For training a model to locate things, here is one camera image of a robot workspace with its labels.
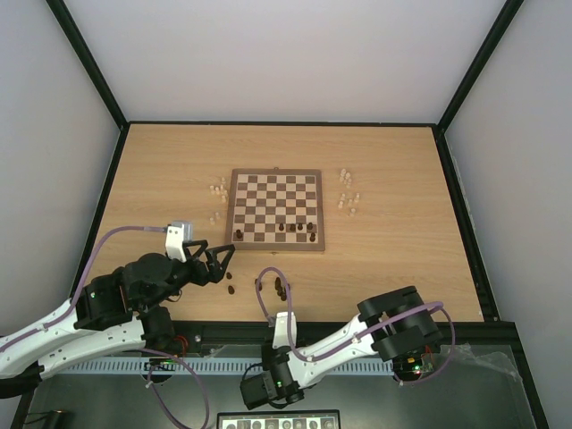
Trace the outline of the circuit board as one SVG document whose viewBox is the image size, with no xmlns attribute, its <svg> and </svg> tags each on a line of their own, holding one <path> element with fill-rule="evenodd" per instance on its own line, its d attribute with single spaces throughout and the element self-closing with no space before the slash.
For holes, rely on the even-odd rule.
<svg viewBox="0 0 572 429">
<path fill-rule="evenodd" d="M 176 357 L 151 356 L 146 363 L 146 369 L 155 371 L 176 372 L 183 369 L 183 365 Z"/>
<path fill-rule="evenodd" d="M 430 373 L 435 369 L 435 359 L 433 355 L 428 353 L 404 357 L 397 364 L 397 368 L 406 374 Z"/>
</svg>

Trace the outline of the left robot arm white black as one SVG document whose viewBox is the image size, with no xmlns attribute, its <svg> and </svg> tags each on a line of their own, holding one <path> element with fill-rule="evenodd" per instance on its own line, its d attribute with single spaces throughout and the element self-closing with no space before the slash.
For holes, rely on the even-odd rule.
<svg viewBox="0 0 572 429">
<path fill-rule="evenodd" d="M 175 336 L 163 302 L 188 284 L 220 282 L 231 261 L 232 244 L 210 248 L 206 240 L 185 250 L 182 260 L 148 253 L 94 278 L 31 328 L 1 339 L 1 396 L 20 396 L 55 374 L 113 353 L 167 348 Z"/>
</svg>

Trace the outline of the black aluminium frame rail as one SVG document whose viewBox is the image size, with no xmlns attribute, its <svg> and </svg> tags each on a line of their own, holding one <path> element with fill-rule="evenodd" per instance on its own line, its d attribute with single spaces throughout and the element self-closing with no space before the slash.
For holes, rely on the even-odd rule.
<svg viewBox="0 0 572 429">
<path fill-rule="evenodd" d="M 521 353 L 523 346 L 516 326 L 511 322 L 438 322 L 442 333 L 438 344 L 509 346 Z M 189 342 L 189 352 L 204 356 L 209 349 L 224 345 L 261 345 L 271 343 L 276 329 L 267 322 L 175 321 L 174 331 Z M 308 346 L 344 328 L 341 322 L 286 323 L 282 334 L 298 347 Z"/>
</svg>

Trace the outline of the left circuit board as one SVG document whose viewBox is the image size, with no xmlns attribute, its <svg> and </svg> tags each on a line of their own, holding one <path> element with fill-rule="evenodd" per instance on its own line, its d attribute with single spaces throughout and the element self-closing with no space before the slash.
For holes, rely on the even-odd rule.
<svg viewBox="0 0 572 429">
<path fill-rule="evenodd" d="M 146 369 L 155 371 L 176 372 L 183 369 L 183 365 L 176 357 L 151 356 L 146 363 Z"/>
</svg>

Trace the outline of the right circuit board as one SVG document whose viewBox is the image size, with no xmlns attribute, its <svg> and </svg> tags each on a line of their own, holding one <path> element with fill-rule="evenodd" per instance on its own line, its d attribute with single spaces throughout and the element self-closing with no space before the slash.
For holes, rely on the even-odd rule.
<svg viewBox="0 0 572 429">
<path fill-rule="evenodd" d="M 430 373 L 435 369 L 435 359 L 433 355 L 428 353 L 404 357 L 397 364 L 397 368 L 406 374 Z"/>
</svg>

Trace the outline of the wooden chess board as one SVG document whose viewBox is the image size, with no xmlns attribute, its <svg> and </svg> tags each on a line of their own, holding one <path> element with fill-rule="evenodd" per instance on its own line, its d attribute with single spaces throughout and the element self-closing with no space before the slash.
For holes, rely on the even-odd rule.
<svg viewBox="0 0 572 429">
<path fill-rule="evenodd" d="M 284 231 L 279 231 L 279 224 Z M 290 225 L 296 230 L 290 231 Z M 302 223 L 304 229 L 298 230 Z M 314 229 L 307 230 L 313 223 Z M 236 230 L 243 232 L 242 240 Z M 316 241 L 310 242 L 310 234 Z M 225 241 L 237 250 L 325 251 L 322 172 L 317 169 L 234 169 L 228 196 Z"/>
</svg>

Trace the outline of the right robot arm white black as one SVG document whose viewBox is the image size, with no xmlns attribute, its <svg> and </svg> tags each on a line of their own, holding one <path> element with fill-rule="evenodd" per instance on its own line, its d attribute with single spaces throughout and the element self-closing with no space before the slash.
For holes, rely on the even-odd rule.
<svg viewBox="0 0 572 429">
<path fill-rule="evenodd" d="M 339 366 L 373 355 L 391 362 L 442 338 L 433 314 L 444 310 L 443 303 L 425 304 L 414 286 L 366 299 L 357 309 L 338 331 L 303 348 L 296 346 L 291 310 L 272 318 L 273 342 L 263 350 L 262 373 L 240 382 L 246 408 L 298 402 Z"/>
</svg>

